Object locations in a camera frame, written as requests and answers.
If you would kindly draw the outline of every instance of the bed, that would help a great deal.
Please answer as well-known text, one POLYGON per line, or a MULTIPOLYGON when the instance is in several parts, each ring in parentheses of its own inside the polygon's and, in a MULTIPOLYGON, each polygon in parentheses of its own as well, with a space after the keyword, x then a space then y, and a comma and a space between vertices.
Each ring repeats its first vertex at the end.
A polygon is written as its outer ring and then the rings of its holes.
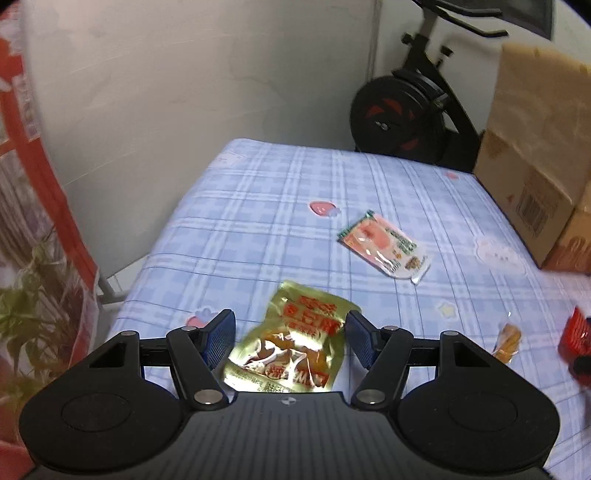
MULTIPOLYGON (((377 327, 438 338, 458 330, 491 351, 507 321, 522 332, 510 363, 545 392, 561 418, 546 467, 558 479, 591 475, 588 393, 556 346, 575 304, 588 308, 591 280, 540 271, 494 201, 470 174, 378 155, 234 140, 187 192, 138 276, 111 336, 161 337, 224 308, 236 336, 259 323, 282 280, 349 299, 377 327), (394 280, 336 242, 372 209, 432 254, 415 286, 394 280)), ((351 352, 334 390, 346 398, 365 370, 351 352)), ((412 369, 407 389, 433 378, 412 369)), ((148 380, 172 389, 166 369, 148 380)))

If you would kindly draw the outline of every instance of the exercise bike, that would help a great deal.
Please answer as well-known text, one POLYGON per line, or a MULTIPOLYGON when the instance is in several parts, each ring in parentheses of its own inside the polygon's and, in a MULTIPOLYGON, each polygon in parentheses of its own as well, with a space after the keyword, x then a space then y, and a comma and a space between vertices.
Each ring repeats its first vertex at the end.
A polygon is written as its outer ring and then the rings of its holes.
POLYGON ((350 128, 356 149, 391 155, 455 170, 472 171, 480 136, 451 87, 440 73, 453 52, 446 46, 433 63, 425 49, 438 18, 480 37, 501 38, 506 30, 483 31, 447 11, 466 17, 501 17, 498 8, 467 9, 444 0, 413 0, 423 10, 423 23, 414 36, 401 39, 410 45, 404 65, 392 75, 366 83, 351 105, 350 128), (446 128, 446 113, 455 130, 446 128))

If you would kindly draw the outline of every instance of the white wall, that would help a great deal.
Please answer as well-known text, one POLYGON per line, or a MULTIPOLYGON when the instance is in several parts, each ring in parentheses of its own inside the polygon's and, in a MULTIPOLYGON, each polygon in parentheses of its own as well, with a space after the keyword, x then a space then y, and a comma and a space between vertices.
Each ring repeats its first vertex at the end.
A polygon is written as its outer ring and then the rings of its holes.
POLYGON ((236 137, 351 148, 375 0, 25 0, 45 145, 106 275, 236 137))
MULTIPOLYGON (((407 48, 400 42, 403 33, 415 33, 421 23, 421 9, 411 0, 384 0, 378 33, 375 76, 388 74, 402 65, 407 48)), ((467 19, 483 30, 504 28, 509 41, 552 46, 579 60, 591 63, 591 28, 561 0, 556 0, 554 38, 550 43, 533 33, 501 20, 467 19)), ((503 40, 477 37, 448 22, 438 20, 428 49, 439 57, 439 47, 447 45, 454 55, 441 72, 453 88, 477 131, 486 125, 496 83, 496 71, 503 40)))

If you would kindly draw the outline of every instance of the snack packet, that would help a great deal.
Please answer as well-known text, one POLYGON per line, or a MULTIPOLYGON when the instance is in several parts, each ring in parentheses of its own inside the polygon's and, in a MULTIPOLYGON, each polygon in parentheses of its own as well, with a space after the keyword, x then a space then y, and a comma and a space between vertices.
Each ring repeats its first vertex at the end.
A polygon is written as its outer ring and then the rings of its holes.
POLYGON ((281 284, 263 323, 238 343, 223 379, 238 391, 329 391, 345 354, 345 317, 357 305, 292 281, 281 284))
POLYGON ((415 285, 431 265, 431 259, 421 246, 371 210, 341 231, 339 241, 386 275, 410 278, 415 285))
POLYGON ((506 323, 496 338, 492 355, 505 365, 508 364, 513 358, 513 355, 519 351, 520 340, 521 330, 511 323, 506 323))

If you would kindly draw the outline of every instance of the red package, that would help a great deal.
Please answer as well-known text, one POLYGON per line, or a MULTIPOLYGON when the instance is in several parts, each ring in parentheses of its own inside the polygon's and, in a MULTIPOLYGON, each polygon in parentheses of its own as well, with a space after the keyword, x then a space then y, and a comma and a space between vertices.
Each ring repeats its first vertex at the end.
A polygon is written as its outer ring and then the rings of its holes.
POLYGON ((566 322, 558 353, 568 363, 570 374, 579 383, 591 385, 591 375, 576 373, 573 369, 575 360, 591 355, 591 324, 579 307, 574 308, 573 315, 566 322))

